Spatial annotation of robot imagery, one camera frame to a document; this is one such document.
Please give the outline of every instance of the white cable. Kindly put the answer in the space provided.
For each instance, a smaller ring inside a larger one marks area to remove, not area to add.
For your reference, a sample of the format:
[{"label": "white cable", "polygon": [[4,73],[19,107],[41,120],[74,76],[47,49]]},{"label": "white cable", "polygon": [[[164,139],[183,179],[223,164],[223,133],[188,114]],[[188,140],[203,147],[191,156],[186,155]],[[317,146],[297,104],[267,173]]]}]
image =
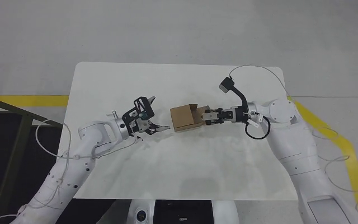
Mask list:
[{"label": "white cable", "polygon": [[16,214],[7,214],[5,216],[0,216],[0,218],[5,218],[5,217],[17,217]]},{"label": "white cable", "polygon": [[[51,119],[44,120],[43,123],[48,122],[48,121],[51,121]],[[60,188],[60,186],[61,186],[61,184],[62,184],[62,182],[63,182],[63,179],[64,179],[64,177],[65,177],[65,175],[66,175],[66,172],[67,172],[67,169],[68,169],[69,160],[70,160],[70,159],[73,159],[73,158],[70,158],[70,157],[69,157],[69,151],[70,151],[70,146],[71,146],[71,140],[72,140],[71,137],[72,137],[72,135],[71,135],[71,131],[70,131],[69,127],[67,126],[67,124],[62,123],[62,125],[64,125],[64,126],[67,128],[68,133],[69,133],[68,148],[67,148],[67,150],[66,150],[66,152],[65,152],[66,157],[61,157],[61,156],[58,156],[58,155],[56,155],[56,154],[53,154],[52,152],[48,151],[48,150],[40,143],[37,134],[38,134],[38,130],[39,130],[39,128],[40,128],[41,125],[42,125],[42,124],[39,124],[39,125],[37,126],[36,132],[35,132],[35,138],[36,138],[37,143],[38,143],[39,146],[40,146],[45,152],[47,152],[48,154],[53,155],[53,156],[55,156],[55,157],[57,157],[57,158],[64,158],[64,159],[66,159],[66,166],[65,166],[65,169],[64,169],[64,171],[63,171],[63,173],[62,173],[62,176],[61,176],[61,178],[60,178],[60,181],[59,181],[59,183],[58,183],[58,185],[57,185],[57,187],[56,187],[56,189],[55,189],[53,195],[51,196],[51,198],[48,200],[47,203],[44,204],[44,203],[40,202],[39,200],[37,200],[37,199],[34,197],[34,199],[35,199],[37,202],[41,203],[43,206],[41,206],[41,207],[34,207],[34,206],[30,205],[30,204],[26,204],[26,205],[25,205],[25,206],[29,206],[29,207],[35,208],[35,209],[44,208],[44,207],[48,206],[48,204],[50,204],[50,203],[52,202],[52,200],[55,198],[56,193],[57,193],[57,191],[59,190],[59,188]]]},{"label": "white cable", "polygon": [[[51,121],[51,119],[47,119],[47,120],[44,120],[42,123],[45,123],[45,122],[48,122],[48,121]],[[65,126],[68,130],[68,133],[69,133],[69,142],[68,142],[68,149],[71,145],[71,130],[68,128],[67,124],[65,123],[61,123],[63,126]],[[42,124],[39,124],[36,128],[36,131],[35,131],[35,138],[36,138],[36,142],[38,143],[38,145],[45,151],[47,152],[48,154],[52,155],[52,156],[55,156],[57,158],[64,158],[64,159],[74,159],[74,158],[65,158],[65,157],[62,157],[62,156],[59,156],[59,155],[56,155],[56,154],[53,154],[52,152],[48,151],[39,141],[39,137],[38,137],[38,131],[39,131],[39,128],[42,126]]]}]

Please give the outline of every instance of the white table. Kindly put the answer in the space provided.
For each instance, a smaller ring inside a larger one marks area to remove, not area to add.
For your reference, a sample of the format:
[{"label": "white table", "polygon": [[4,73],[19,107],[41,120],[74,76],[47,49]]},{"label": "white table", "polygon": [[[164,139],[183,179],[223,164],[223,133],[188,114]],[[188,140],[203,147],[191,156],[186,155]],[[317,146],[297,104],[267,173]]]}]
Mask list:
[{"label": "white table", "polygon": [[[79,144],[77,128],[93,120],[121,116],[139,96],[156,96],[152,122],[170,125],[170,108],[185,104],[229,108],[240,105],[221,81],[233,66],[90,63],[76,66],[65,122]],[[270,67],[281,80],[282,70]],[[243,67],[233,73],[235,86],[248,101],[286,97],[268,71]],[[253,135],[263,135],[251,128]],[[129,148],[97,160],[96,168],[76,198],[296,200],[289,176],[266,140],[255,141],[243,124],[225,123],[187,132],[167,130]],[[133,141],[129,138],[120,145]],[[68,143],[63,130],[60,151]]]}]

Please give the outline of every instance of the open cardboard box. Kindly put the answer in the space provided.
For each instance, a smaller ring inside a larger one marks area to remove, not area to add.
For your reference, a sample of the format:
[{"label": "open cardboard box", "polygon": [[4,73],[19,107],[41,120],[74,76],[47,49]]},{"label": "open cardboard box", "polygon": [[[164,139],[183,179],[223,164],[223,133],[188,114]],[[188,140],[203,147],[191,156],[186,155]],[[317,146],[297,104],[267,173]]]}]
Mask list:
[{"label": "open cardboard box", "polygon": [[171,108],[170,114],[172,116],[174,131],[179,132],[181,130],[202,126],[205,122],[201,119],[201,115],[207,109],[210,109],[209,106],[198,108],[197,104]]}]

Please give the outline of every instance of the concrete floor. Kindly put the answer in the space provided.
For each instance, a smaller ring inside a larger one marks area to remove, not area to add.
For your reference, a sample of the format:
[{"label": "concrete floor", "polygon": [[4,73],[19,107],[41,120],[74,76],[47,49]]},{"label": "concrete floor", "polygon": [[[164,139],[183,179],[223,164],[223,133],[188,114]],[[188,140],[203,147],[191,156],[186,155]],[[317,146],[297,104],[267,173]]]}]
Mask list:
[{"label": "concrete floor", "polygon": [[[81,61],[277,66],[289,92],[358,148],[357,21],[353,0],[2,1],[0,95],[68,95]],[[65,113],[29,110],[58,121]],[[344,165],[329,174],[350,187]],[[268,212],[294,211],[291,202],[257,203],[240,209],[243,223],[300,223]]]}]

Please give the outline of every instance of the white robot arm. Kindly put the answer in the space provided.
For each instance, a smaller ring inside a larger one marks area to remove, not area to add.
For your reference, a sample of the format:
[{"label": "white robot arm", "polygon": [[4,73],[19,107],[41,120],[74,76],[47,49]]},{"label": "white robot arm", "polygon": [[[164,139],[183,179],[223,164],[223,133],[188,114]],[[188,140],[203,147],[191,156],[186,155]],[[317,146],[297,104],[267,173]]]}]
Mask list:
[{"label": "white robot arm", "polygon": [[[229,90],[235,92],[241,98],[242,106],[208,110],[202,115],[203,120],[208,125],[224,121],[245,123],[247,134],[248,125],[258,127],[261,124],[265,136],[248,135],[254,139],[267,138],[274,155],[294,184],[299,212],[305,224],[358,223],[358,213],[333,191],[322,171],[312,133],[291,101],[278,99],[264,105],[247,103],[230,78],[226,78],[219,88],[225,93]],[[271,123],[286,125],[272,127]]]},{"label": "white robot arm", "polygon": [[[151,104],[155,97],[140,97],[134,101],[135,108],[109,122],[91,122],[78,129],[81,144],[70,153],[65,152],[48,173],[44,183],[32,200],[22,206],[19,215],[12,222],[16,224],[56,223],[78,189],[95,168],[96,159],[111,153],[111,150],[134,133],[146,132],[152,135],[167,130],[168,126],[153,124]],[[114,133],[111,141],[105,128],[108,125]]]}]

